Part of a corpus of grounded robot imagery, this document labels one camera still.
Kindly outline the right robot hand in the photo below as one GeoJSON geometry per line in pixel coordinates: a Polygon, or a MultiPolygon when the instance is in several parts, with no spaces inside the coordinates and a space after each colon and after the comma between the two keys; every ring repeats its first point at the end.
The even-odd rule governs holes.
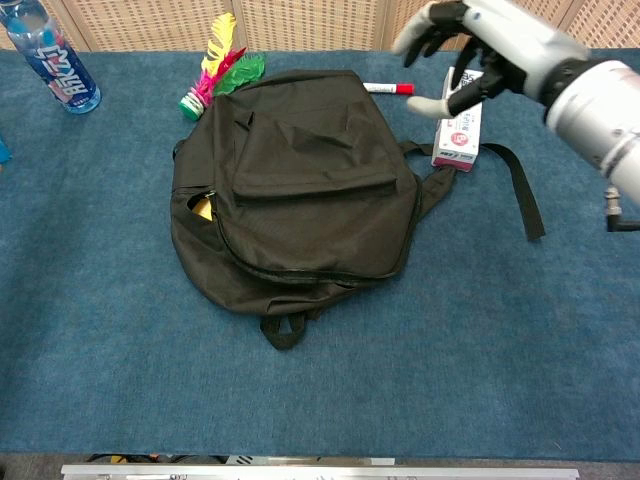
{"type": "Polygon", "coordinates": [[[413,96],[407,101],[411,110],[434,119],[454,118],[505,90],[543,104],[557,72],[590,58],[586,47],[510,0],[431,0],[408,20],[391,51],[409,67],[458,34],[469,40],[455,63],[451,86],[458,85],[476,56],[482,75],[446,100],[413,96]]]}

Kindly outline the black backpack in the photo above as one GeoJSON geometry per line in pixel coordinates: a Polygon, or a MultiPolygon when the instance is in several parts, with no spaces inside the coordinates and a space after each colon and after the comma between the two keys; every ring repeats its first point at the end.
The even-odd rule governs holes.
{"type": "Polygon", "coordinates": [[[336,302],[402,271],[456,170],[426,177],[358,75],[293,70],[221,95],[174,148],[172,242],[212,302],[260,318],[278,350],[336,302]],[[192,211],[208,198],[213,220],[192,211]]]}

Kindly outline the white pink toothpaste box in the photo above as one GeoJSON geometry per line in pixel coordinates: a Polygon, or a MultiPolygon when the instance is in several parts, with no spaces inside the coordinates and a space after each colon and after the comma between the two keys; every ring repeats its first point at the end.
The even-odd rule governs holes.
{"type": "Polygon", "coordinates": [[[469,172],[479,154],[482,105],[458,114],[455,118],[440,119],[437,124],[431,165],[453,166],[469,172]]]}

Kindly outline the white marker with red cap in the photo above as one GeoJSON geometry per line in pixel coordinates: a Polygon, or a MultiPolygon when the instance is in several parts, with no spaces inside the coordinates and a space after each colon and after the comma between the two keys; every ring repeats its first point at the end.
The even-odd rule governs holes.
{"type": "Polygon", "coordinates": [[[364,82],[363,86],[367,92],[372,94],[412,96],[415,92],[415,86],[411,83],[364,82]]]}

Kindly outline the wooden lattice screen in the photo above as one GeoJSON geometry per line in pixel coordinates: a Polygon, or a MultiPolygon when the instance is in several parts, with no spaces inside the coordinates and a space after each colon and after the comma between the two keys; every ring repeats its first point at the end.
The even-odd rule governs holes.
{"type": "MultiPolygon", "coordinates": [[[[512,0],[591,48],[640,48],[640,0],[512,0]]],[[[205,50],[232,13],[251,51],[387,50],[427,0],[41,0],[80,52],[205,50]]]]}

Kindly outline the colourful feather shuttlecock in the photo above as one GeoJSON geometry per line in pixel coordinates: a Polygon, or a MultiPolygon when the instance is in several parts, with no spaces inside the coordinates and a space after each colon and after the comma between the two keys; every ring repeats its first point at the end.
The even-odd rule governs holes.
{"type": "Polygon", "coordinates": [[[264,75],[263,54],[247,55],[245,47],[234,48],[236,25],[235,16],[229,12],[214,18],[200,76],[179,102],[187,119],[197,121],[217,96],[231,94],[264,75]]]}

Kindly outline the clear bottle with blue label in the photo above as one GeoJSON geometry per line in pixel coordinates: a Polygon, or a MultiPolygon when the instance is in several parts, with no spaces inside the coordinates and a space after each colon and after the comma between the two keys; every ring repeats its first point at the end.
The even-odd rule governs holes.
{"type": "Polygon", "coordinates": [[[85,114],[99,105],[99,87],[40,0],[0,0],[0,24],[66,111],[85,114]]]}

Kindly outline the blue carpet table cover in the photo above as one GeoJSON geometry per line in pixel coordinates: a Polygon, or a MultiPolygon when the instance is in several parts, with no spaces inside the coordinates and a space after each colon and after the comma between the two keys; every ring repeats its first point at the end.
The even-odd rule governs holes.
{"type": "Polygon", "coordinates": [[[526,98],[485,104],[546,234],[483,153],[403,273],[275,350],[192,285],[170,237],[196,53],[85,53],[71,115],[0,51],[0,451],[640,461],[640,232],[526,98]]]}

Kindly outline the aluminium frame rail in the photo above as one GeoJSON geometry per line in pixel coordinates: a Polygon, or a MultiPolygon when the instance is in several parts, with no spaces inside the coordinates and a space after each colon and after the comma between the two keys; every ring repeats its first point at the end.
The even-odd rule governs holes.
{"type": "Polygon", "coordinates": [[[63,480],[580,480],[576,469],[66,464],[63,480]]]}

